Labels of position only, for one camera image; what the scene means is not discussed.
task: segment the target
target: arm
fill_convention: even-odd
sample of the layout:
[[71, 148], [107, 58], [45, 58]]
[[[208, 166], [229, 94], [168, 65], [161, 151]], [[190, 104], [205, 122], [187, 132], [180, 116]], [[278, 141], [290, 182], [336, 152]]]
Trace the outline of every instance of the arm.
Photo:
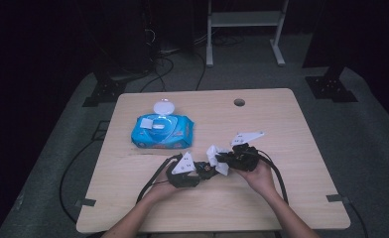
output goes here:
[[[167, 167], [158, 175], [157, 181], [167, 180], [166, 170]], [[145, 196], [121, 220], [104, 233], [102, 238], [134, 238], [151, 208], [178, 190], [178, 188], [175, 188], [169, 182], [154, 184]]]
[[282, 229], [287, 232], [289, 237], [319, 237], [279, 195], [273, 182], [271, 168], [266, 163], [259, 161], [253, 172], [235, 171], [244, 177], [251, 188], [269, 203]]

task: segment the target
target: white paper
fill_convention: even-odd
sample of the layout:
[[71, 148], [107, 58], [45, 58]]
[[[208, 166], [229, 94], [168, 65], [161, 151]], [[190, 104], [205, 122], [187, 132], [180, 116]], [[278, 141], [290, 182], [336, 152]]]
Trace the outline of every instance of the white paper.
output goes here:
[[228, 170], [229, 170], [229, 166], [227, 163], [220, 163], [217, 159], [216, 159], [216, 155], [219, 155], [219, 153], [228, 153], [230, 152], [229, 150], [227, 149], [222, 149], [222, 148], [219, 148], [219, 147], [216, 147], [214, 145], [211, 145], [209, 147], [209, 149], [207, 149], [206, 151], [206, 154], [207, 154], [207, 158], [209, 159], [209, 163], [211, 166], [215, 167], [215, 169], [222, 175], [225, 175], [227, 176], [228, 175]]
[[195, 163], [192, 155], [186, 152], [182, 159], [177, 163], [176, 167], [172, 170], [173, 175], [195, 171]]

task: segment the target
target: white lid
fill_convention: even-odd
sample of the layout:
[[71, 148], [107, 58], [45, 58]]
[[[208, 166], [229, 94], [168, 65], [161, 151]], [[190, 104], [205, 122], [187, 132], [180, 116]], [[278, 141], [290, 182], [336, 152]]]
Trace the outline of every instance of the white lid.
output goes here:
[[154, 111], [159, 115], [170, 115], [174, 112], [174, 109], [176, 107], [169, 99], [161, 99], [154, 105]]

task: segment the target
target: white tissue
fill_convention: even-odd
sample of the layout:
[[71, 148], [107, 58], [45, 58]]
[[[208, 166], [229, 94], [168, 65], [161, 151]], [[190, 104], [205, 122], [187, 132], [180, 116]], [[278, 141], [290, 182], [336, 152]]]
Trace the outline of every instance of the white tissue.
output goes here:
[[218, 155], [218, 153], [228, 153], [228, 152], [230, 152], [230, 151], [227, 149], [222, 149], [222, 148], [216, 147], [214, 145], [211, 145], [209, 147], [209, 149], [207, 149], [207, 151], [206, 151], [207, 158], [209, 159], [210, 165], [215, 167], [215, 169], [219, 173], [221, 173], [222, 175], [225, 175], [225, 176], [228, 175], [229, 166], [227, 163], [220, 163], [216, 159], [215, 155]]

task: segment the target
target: wet wipes package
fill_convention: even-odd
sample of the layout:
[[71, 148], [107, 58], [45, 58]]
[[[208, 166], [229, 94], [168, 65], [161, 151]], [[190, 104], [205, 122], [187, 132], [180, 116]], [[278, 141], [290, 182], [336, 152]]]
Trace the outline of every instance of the wet wipes package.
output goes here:
[[154, 105], [155, 114], [140, 116], [132, 131], [132, 142], [139, 148], [183, 149], [192, 145], [194, 122], [174, 115], [175, 106], [162, 99]]

